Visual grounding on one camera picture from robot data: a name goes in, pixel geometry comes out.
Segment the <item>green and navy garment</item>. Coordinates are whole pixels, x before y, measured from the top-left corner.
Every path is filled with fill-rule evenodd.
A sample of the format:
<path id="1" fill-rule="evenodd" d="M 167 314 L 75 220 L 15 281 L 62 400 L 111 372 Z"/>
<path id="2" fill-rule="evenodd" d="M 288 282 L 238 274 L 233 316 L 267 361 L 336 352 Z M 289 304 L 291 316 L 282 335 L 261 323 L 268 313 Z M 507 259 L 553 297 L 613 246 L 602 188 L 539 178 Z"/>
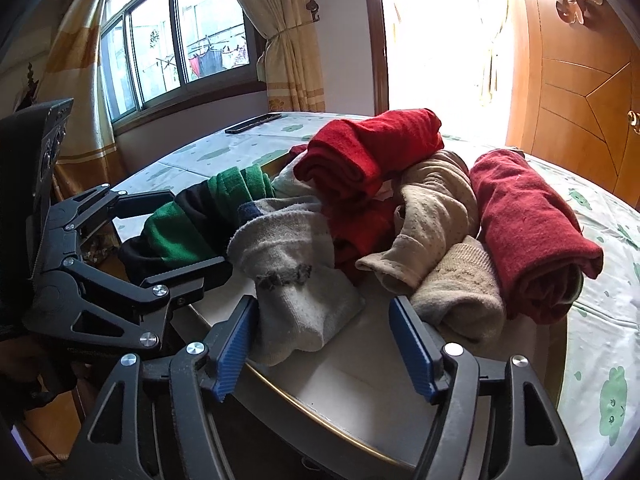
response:
<path id="1" fill-rule="evenodd" d="M 120 246 L 127 278 L 139 285 L 150 276 L 227 255 L 240 225 L 240 206 L 273 196 L 269 176 L 258 165 L 232 167 L 185 188 Z"/>

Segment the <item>grey blue sock roll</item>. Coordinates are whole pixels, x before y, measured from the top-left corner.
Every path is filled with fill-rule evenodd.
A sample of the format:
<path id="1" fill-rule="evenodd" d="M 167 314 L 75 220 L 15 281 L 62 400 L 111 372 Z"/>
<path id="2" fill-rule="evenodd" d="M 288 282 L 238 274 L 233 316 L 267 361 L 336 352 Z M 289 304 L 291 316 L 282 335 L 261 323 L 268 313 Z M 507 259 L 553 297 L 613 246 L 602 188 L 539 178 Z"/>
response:
<path id="1" fill-rule="evenodd" d="M 275 366 L 317 352 L 364 307 L 334 264 L 328 220 L 314 196 L 262 198 L 238 208 L 227 254 L 255 284 L 259 330 L 250 359 Z"/>

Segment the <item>white dotted underwear roll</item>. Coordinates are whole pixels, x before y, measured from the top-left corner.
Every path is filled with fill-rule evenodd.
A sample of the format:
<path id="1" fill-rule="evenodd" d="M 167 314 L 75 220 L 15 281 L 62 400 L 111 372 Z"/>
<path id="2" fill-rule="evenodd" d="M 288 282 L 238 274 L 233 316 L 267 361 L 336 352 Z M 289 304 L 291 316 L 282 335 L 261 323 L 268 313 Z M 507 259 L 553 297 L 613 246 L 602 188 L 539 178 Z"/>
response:
<path id="1" fill-rule="evenodd" d="M 304 182 L 298 180 L 294 174 L 294 167 L 302 160 L 306 152 L 298 154 L 292 162 L 289 162 L 272 180 L 274 196 L 277 198 L 291 198 L 298 196 L 316 196 L 318 192 L 314 187 L 314 181 Z"/>

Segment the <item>beige cream garment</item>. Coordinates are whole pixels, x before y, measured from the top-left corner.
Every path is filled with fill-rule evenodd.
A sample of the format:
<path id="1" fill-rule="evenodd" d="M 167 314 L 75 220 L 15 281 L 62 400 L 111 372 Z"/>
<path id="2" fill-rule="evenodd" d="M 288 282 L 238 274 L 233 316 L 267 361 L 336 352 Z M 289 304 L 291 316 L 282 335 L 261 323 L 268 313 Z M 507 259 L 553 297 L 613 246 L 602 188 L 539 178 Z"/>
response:
<path id="1" fill-rule="evenodd" d="M 396 295 L 409 296 L 454 244 L 478 231 L 478 206 L 463 159 L 439 150 L 394 184 L 400 204 L 390 248 L 366 255 L 356 269 L 374 273 Z"/>

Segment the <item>maroon grey underwear roll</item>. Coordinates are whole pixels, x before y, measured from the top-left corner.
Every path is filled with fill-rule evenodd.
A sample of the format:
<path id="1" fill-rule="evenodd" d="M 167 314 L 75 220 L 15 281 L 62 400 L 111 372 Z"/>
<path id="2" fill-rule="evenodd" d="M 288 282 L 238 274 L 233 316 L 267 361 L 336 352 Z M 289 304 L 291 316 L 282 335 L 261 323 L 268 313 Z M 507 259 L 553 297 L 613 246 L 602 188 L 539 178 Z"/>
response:
<path id="1" fill-rule="evenodd" d="M 519 152 L 497 148 L 480 156 L 470 179 L 506 316 L 560 322 L 584 279 L 602 272 L 603 249 L 582 235 L 573 209 Z"/>

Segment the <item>bright red garment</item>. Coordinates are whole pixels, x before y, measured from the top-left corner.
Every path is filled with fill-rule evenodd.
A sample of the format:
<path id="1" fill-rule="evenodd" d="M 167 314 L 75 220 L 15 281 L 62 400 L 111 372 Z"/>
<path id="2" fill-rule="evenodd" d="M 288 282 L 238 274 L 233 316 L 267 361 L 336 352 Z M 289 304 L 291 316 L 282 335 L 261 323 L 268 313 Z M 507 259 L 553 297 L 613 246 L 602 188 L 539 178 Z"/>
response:
<path id="1" fill-rule="evenodd" d="M 428 108 L 333 119 L 309 141 L 294 176 L 313 183 L 330 205 L 364 203 L 385 181 L 441 150 L 441 126 Z"/>

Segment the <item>tan knitted sock roll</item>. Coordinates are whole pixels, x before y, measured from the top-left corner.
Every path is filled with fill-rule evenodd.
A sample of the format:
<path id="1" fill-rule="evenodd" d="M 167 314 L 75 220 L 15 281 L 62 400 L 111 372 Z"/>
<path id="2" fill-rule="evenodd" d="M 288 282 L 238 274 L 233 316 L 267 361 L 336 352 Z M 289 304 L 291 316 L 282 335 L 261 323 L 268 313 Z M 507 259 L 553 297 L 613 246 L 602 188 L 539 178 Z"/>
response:
<path id="1" fill-rule="evenodd" d="M 472 236 L 448 250 L 410 297 L 410 304 L 442 338 L 470 350 L 493 344 L 506 322 L 494 265 L 483 244 Z"/>

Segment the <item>small red sock bundle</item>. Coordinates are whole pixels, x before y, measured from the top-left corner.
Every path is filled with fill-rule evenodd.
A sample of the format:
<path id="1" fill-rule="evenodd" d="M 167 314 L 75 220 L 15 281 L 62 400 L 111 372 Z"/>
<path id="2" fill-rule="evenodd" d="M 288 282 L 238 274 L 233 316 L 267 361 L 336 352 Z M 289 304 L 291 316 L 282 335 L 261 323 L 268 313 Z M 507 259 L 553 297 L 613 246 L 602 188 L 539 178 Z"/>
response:
<path id="1" fill-rule="evenodd" d="M 398 203 L 393 198 L 370 200 L 356 211 L 325 210 L 334 246 L 334 266 L 355 285 L 363 280 L 356 262 L 367 255 L 390 247 L 396 235 L 394 214 Z"/>

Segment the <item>dark red knitted sock roll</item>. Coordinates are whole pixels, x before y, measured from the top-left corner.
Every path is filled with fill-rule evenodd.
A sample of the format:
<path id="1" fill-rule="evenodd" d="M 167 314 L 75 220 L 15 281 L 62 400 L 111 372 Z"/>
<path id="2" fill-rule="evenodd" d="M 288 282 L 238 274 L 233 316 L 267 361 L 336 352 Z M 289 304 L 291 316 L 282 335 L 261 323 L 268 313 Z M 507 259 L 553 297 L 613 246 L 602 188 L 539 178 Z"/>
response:
<path id="1" fill-rule="evenodd" d="M 297 144 L 292 146 L 292 148 L 288 150 L 288 154 L 293 158 L 295 158 L 296 156 L 306 151 L 306 149 L 307 149 L 307 144 Z"/>

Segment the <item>orange striped left curtain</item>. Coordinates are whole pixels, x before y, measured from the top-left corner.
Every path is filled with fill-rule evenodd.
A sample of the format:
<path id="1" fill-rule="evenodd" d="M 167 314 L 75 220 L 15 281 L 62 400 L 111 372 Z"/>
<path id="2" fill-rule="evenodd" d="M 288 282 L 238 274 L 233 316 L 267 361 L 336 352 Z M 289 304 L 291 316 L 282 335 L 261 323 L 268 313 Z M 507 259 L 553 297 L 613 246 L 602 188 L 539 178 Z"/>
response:
<path id="1" fill-rule="evenodd" d="M 56 34 L 37 99 L 74 100 L 54 167 L 60 200 L 126 176 L 117 151 L 101 76 L 101 18 L 106 0 L 74 0 Z"/>

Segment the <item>black smartphone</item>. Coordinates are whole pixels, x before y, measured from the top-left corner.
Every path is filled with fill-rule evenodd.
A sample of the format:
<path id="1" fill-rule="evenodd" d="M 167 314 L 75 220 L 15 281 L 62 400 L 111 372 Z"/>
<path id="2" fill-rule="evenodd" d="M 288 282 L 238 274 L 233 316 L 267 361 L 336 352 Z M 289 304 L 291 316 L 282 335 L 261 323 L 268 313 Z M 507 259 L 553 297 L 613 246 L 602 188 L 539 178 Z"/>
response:
<path id="1" fill-rule="evenodd" d="M 239 134 L 241 132 L 253 129 L 257 126 L 266 124 L 267 122 L 273 122 L 274 120 L 278 120 L 281 117 L 282 117 L 281 113 L 262 114 L 256 117 L 252 117 L 250 119 L 245 119 L 242 122 L 238 122 L 235 125 L 225 128 L 224 132 L 228 134 Z"/>

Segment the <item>green cloud print tablecloth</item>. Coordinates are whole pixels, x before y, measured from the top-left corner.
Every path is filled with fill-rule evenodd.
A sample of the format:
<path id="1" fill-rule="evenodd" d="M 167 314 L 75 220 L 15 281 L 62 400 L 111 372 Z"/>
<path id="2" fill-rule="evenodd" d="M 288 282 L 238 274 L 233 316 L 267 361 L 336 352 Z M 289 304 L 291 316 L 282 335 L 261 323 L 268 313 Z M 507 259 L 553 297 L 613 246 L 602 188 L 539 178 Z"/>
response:
<path id="1" fill-rule="evenodd" d="M 329 114 L 284 114 L 239 134 L 217 131 L 151 162 L 122 181 L 128 193 L 179 192 L 230 167 L 276 171 L 292 146 L 308 141 Z M 639 428 L 639 216 L 597 185 L 558 166 L 530 164 L 574 208 L 585 237 L 600 245 L 604 268 L 585 281 L 565 321 L 506 326 L 498 356 L 522 354 L 558 402 L 582 474 L 603 479 Z"/>

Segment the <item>wooden door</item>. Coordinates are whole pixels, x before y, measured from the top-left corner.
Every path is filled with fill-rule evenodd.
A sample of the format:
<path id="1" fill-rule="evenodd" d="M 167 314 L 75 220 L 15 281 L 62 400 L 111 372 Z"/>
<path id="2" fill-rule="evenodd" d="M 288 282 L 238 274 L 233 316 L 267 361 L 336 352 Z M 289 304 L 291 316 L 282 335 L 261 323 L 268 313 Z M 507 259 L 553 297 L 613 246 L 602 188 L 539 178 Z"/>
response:
<path id="1" fill-rule="evenodd" d="M 639 47 L 608 2 L 563 18 L 560 0 L 510 0 L 514 69 L 506 144 L 639 205 Z"/>

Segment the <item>window with dark frame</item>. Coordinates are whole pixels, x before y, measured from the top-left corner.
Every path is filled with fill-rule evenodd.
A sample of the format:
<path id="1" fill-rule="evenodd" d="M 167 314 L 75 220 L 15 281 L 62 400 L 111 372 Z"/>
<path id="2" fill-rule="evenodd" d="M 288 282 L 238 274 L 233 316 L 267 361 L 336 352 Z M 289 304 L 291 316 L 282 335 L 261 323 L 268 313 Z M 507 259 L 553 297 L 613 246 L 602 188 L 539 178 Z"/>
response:
<path id="1" fill-rule="evenodd" d="M 263 48 L 236 0 L 106 0 L 102 80 L 112 124 L 261 89 Z"/>

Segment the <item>curtain tieback wall hook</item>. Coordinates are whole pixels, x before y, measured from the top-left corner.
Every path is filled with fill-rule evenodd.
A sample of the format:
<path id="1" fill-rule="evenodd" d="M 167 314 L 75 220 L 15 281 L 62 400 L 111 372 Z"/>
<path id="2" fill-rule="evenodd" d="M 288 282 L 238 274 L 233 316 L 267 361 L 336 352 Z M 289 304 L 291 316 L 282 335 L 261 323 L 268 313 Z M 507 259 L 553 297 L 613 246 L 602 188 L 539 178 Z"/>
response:
<path id="1" fill-rule="evenodd" d="M 311 15 L 311 21 L 313 21 L 314 23 L 317 23 L 318 21 L 320 21 L 319 5 L 316 0 L 309 0 L 306 3 L 305 8 Z"/>

